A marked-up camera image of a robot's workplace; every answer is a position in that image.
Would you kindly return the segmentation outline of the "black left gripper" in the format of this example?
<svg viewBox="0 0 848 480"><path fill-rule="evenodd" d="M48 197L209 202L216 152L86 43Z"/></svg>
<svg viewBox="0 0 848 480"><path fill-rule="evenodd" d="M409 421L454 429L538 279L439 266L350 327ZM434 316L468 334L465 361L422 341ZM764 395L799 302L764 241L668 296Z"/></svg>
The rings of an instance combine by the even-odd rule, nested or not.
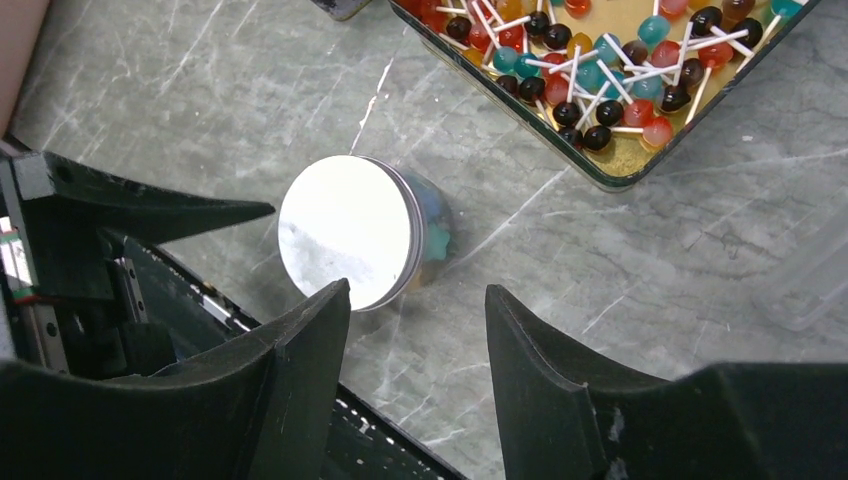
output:
<svg viewBox="0 0 848 480"><path fill-rule="evenodd" d="M86 379L149 376L173 364L124 241L167 243L271 215L265 202L136 182L52 152L1 151L1 270L24 359Z"/></svg>

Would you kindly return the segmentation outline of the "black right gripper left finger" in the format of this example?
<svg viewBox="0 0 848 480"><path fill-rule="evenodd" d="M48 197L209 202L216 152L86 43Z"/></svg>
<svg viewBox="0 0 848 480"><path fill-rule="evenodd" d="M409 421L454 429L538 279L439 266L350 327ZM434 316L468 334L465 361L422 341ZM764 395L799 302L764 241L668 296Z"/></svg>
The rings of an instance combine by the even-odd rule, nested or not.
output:
<svg viewBox="0 0 848 480"><path fill-rule="evenodd" d="M255 369L217 376L170 365L92 381L19 361L1 365L5 479L239 479L235 442L251 406L217 394Z"/></svg>

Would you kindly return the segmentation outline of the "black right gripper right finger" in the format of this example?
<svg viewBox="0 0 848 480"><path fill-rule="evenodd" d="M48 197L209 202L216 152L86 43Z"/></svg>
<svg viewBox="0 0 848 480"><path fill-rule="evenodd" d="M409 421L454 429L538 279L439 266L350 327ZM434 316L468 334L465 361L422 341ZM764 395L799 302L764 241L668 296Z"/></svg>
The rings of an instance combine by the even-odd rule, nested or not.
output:
<svg viewBox="0 0 848 480"><path fill-rule="evenodd" d="M664 380L491 285L485 319L510 479L843 479L847 368L713 364Z"/></svg>

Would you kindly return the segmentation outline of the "white jar lid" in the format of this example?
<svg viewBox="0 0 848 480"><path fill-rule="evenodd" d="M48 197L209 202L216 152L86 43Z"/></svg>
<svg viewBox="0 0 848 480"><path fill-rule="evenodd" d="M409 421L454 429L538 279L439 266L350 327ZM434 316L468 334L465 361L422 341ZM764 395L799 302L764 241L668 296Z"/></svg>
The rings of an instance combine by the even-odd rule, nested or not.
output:
<svg viewBox="0 0 848 480"><path fill-rule="evenodd" d="M290 185L279 209L278 248L302 294L344 279L352 309L374 310L398 295L418 265L423 220L396 170L335 155L308 166Z"/></svg>

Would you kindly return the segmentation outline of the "clear plastic jar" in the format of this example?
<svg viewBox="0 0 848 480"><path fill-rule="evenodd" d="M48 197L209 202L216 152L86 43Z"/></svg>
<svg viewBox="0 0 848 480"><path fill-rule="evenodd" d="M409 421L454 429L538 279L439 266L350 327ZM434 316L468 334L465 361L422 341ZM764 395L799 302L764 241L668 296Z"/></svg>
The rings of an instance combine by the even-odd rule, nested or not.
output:
<svg viewBox="0 0 848 480"><path fill-rule="evenodd" d="M453 213L441 189L425 176L409 169L400 171L411 187L424 215L426 233L421 264L407 286L412 291L432 283L455 253Z"/></svg>

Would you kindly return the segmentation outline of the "gold tin of star candies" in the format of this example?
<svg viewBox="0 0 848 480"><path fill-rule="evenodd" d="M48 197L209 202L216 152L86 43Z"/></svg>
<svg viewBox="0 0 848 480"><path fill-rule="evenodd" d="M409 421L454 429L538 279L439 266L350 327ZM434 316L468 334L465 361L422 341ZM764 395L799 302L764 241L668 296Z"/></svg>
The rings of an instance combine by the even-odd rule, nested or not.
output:
<svg viewBox="0 0 848 480"><path fill-rule="evenodd" d="M312 0L312 3L334 21L346 21L361 11L371 0Z"/></svg>

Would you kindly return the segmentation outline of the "clear plastic scoop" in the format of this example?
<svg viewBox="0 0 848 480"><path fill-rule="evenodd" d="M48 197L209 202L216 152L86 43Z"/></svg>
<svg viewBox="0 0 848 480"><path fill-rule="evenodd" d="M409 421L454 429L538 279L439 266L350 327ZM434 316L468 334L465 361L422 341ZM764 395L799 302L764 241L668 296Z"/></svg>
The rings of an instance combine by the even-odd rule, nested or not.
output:
<svg viewBox="0 0 848 480"><path fill-rule="evenodd" d="M771 271L752 295L764 318L795 332L822 319L846 299L846 208Z"/></svg>

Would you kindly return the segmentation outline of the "gold tin of lollipops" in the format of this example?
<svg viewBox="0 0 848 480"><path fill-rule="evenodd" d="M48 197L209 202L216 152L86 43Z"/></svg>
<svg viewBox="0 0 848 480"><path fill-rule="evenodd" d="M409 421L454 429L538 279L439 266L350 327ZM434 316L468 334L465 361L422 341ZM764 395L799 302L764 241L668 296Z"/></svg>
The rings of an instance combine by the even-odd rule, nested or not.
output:
<svg viewBox="0 0 848 480"><path fill-rule="evenodd" d="M810 1L395 1L436 56L599 188L645 177Z"/></svg>

